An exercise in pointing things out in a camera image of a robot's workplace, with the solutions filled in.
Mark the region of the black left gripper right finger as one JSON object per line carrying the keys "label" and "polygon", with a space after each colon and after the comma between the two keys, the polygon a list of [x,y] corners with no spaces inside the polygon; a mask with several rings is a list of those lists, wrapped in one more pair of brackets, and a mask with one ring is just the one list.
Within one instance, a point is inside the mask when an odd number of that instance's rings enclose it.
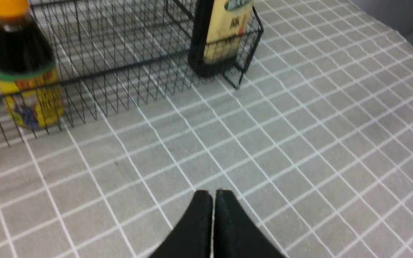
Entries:
{"label": "black left gripper right finger", "polygon": [[217,190],[214,215],[215,258],[284,258],[246,214],[234,193]]}

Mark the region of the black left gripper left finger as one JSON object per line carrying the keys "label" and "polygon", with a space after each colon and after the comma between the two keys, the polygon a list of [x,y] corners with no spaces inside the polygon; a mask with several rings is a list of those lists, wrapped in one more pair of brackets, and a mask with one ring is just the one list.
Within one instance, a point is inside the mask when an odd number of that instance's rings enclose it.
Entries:
{"label": "black left gripper left finger", "polygon": [[210,257],[212,220],[213,198],[206,190],[196,191],[179,222],[150,257]]}

